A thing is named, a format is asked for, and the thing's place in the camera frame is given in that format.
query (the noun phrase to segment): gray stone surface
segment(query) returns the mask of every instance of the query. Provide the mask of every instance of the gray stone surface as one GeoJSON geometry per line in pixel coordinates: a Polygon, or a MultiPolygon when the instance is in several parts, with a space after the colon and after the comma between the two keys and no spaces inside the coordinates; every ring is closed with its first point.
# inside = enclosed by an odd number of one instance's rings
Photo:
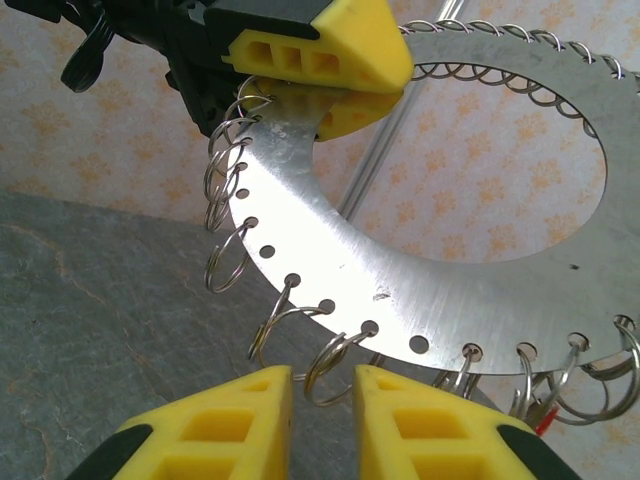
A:
{"type": "MultiPolygon", "coordinates": [[[[127,418],[255,369],[245,352],[277,292],[255,267],[225,294],[205,290],[224,238],[0,191],[1,479],[62,479],[127,418]]],[[[331,338],[297,320],[274,331],[269,361],[300,369],[331,338]]],[[[321,381],[325,393],[366,361],[357,350],[321,381]]],[[[356,478],[350,402],[318,409],[296,387],[291,478],[356,478]]]]}

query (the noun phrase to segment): yellow clamp jaw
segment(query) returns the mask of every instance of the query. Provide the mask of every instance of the yellow clamp jaw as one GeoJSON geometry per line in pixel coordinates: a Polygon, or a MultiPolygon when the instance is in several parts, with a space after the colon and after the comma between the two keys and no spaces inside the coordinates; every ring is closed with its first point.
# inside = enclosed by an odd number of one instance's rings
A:
{"type": "MultiPolygon", "coordinates": [[[[292,383],[271,367],[134,417],[67,480],[287,480],[292,383]]],[[[527,425],[450,393],[363,365],[353,398],[361,480],[580,480],[527,425]]]]}
{"type": "Polygon", "coordinates": [[[326,5],[317,15],[307,13],[315,15],[310,28],[317,38],[296,36],[291,29],[248,28],[222,60],[240,73],[349,90],[320,125],[317,140],[326,141],[385,117],[402,97],[413,62],[386,0],[313,3],[326,5]]]}

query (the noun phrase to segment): patterned wallpaper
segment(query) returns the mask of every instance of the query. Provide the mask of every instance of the patterned wallpaper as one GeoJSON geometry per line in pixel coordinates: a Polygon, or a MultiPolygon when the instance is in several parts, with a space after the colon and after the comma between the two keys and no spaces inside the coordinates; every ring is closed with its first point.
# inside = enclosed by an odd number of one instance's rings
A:
{"type": "MultiPolygon", "coordinates": [[[[467,0],[463,18],[547,28],[640,70],[640,2],[467,0]]],[[[440,0],[391,0],[398,22],[432,19],[440,0]]],[[[165,60],[116,39],[103,74],[76,95],[59,82],[83,34],[0,3],[0,186],[200,223],[206,139],[164,81],[165,60]]],[[[337,204],[375,126],[314,151],[337,204]]],[[[396,139],[355,225],[429,258],[490,262],[560,242],[589,218],[605,169],[577,121],[503,87],[430,81],[396,139]]],[[[513,379],[483,379],[508,407],[513,379]]],[[[626,379],[612,385],[620,395],[626,379]]],[[[601,387],[576,375],[567,392],[597,410],[601,387]]],[[[554,424],[545,437],[585,479],[637,478],[640,407],[590,427],[554,424]]]]}

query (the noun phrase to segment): metal ring plate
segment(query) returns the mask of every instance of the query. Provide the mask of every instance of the metal ring plate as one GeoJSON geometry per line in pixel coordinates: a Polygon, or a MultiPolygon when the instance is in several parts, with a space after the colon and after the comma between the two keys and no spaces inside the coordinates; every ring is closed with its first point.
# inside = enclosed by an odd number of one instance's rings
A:
{"type": "Polygon", "coordinates": [[[534,372],[557,370],[573,332],[590,341],[580,364],[619,352],[612,320],[640,312],[640,101],[634,75],[615,80],[603,61],[590,65],[572,50],[558,52],[513,35],[444,31],[406,38],[417,64],[513,72],[582,113],[598,134],[608,168],[596,212],[566,241],[518,260],[457,264],[398,252],[341,218],[312,173],[314,136],[327,100],[344,92],[283,86],[261,111],[262,121],[245,132],[253,143],[243,155],[248,167],[238,188],[250,195],[231,199],[236,225],[249,216],[260,221],[244,239],[256,265],[278,289],[286,275],[300,275],[290,296],[295,305],[336,303],[331,315],[314,321],[353,335],[362,322],[374,320],[379,333],[362,346],[414,364],[459,370],[462,348],[472,342],[484,356],[470,373],[518,374],[516,345],[528,342],[538,350],[534,372]],[[260,256],[265,245],[275,248],[272,258],[260,256]],[[429,341],[426,353],[411,350],[415,335],[429,341]]]}

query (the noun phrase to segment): red object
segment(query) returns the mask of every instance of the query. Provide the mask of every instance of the red object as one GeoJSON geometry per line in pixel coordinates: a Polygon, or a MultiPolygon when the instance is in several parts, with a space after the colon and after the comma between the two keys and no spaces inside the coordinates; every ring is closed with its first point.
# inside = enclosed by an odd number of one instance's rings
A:
{"type": "Polygon", "coordinates": [[[541,437],[547,432],[547,430],[549,430],[549,427],[551,426],[556,416],[558,415],[559,409],[560,408],[558,406],[555,406],[551,409],[549,413],[547,413],[547,415],[540,422],[540,425],[536,427],[536,435],[541,437]]]}

